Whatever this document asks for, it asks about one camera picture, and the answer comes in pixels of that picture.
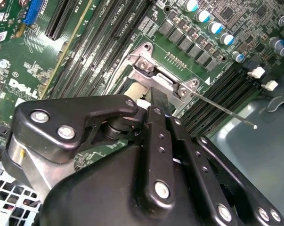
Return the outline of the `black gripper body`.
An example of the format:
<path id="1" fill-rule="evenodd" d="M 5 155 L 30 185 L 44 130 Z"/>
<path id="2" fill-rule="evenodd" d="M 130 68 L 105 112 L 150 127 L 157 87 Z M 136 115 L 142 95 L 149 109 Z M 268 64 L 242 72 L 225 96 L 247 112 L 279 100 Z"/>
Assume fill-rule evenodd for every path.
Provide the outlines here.
<path id="1" fill-rule="evenodd" d="M 176 203 L 166 216 L 137 201 L 140 147 L 122 148 L 60 181 L 39 213 L 41 226 L 210 226 L 181 164 L 172 164 Z"/>

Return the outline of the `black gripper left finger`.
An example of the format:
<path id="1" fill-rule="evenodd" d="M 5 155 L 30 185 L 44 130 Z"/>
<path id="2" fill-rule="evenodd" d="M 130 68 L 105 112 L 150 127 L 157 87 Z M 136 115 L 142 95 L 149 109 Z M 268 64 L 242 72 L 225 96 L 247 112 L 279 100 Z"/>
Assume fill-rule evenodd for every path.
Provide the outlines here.
<path id="1" fill-rule="evenodd" d="M 66 177 L 121 150 L 140 147 L 137 201 L 169 212 L 176 203 L 166 94 L 150 88 L 143 108 L 126 95 L 24 102 L 12 120 L 5 170 L 45 201 Z"/>

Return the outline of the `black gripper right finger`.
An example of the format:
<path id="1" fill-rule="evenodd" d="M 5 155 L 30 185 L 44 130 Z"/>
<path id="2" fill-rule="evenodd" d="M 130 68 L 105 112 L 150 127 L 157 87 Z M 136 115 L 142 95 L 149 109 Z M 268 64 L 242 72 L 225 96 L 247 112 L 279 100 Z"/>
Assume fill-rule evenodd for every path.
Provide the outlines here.
<path id="1" fill-rule="evenodd" d="M 191 138 L 176 117 L 169 132 L 204 226 L 284 226 L 280 211 L 208 138 Z"/>

